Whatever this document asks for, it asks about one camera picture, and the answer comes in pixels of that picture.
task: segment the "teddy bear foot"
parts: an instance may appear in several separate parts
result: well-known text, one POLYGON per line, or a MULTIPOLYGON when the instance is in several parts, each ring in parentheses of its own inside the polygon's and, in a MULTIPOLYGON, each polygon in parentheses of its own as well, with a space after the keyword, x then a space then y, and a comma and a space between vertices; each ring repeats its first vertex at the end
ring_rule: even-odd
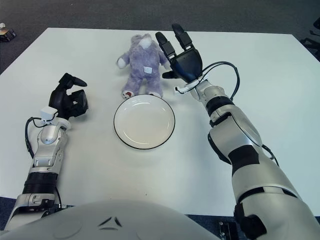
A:
POLYGON ((122 97, 124 99, 128 99, 128 98, 131 98, 133 97, 135 94, 132 92, 132 91, 123 91, 122 92, 122 97))
POLYGON ((156 96, 158 98, 161 98, 161 95, 159 93, 155 92, 155 91, 150 91, 148 94, 152 95, 152 96, 156 96))

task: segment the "stuffed animal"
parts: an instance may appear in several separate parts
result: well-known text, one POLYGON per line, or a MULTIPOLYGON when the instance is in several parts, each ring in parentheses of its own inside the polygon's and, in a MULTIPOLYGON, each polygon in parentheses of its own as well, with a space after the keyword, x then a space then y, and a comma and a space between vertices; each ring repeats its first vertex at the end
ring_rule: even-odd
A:
POLYGON ((128 64, 131 66, 129 79, 122 89, 123 98, 128 99, 138 95, 143 79, 147 81, 146 93, 162 98, 159 64, 169 70, 170 63, 150 34, 134 35, 131 38, 129 51, 120 56, 116 62, 120 69, 128 64))

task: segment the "gray carpet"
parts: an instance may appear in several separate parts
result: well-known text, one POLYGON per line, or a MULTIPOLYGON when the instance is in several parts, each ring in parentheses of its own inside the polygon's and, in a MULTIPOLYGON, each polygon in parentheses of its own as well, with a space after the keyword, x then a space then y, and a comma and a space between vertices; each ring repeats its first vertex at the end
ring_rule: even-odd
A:
POLYGON ((320 0, 0 0, 0 23, 17 33, 0 44, 0 74, 48 27, 287 33, 310 37, 320 0))

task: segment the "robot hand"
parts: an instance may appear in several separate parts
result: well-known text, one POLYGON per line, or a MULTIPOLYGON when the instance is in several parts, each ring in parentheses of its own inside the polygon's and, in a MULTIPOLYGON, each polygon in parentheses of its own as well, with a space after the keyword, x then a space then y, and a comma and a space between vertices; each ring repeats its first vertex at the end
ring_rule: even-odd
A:
POLYGON ((184 51, 177 55, 171 43, 161 32, 155 34, 159 46, 172 68, 172 71, 165 72, 162 77, 164 79, 181 78, 189 84, 202 75, 202 59, 198 50, 193 46, 188 33, 176 23, 172 24, 172 29, 184 51))

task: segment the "white plate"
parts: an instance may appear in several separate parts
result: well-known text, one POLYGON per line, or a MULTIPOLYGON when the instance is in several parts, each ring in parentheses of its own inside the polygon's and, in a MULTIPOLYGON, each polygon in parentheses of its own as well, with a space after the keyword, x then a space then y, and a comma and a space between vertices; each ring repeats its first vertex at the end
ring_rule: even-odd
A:
POLYGON ((113 125, 125 144, 136 149, 153 149, 170 138, 175 128, 175 114, 163 99, 137 95, 118 107, 113 125))

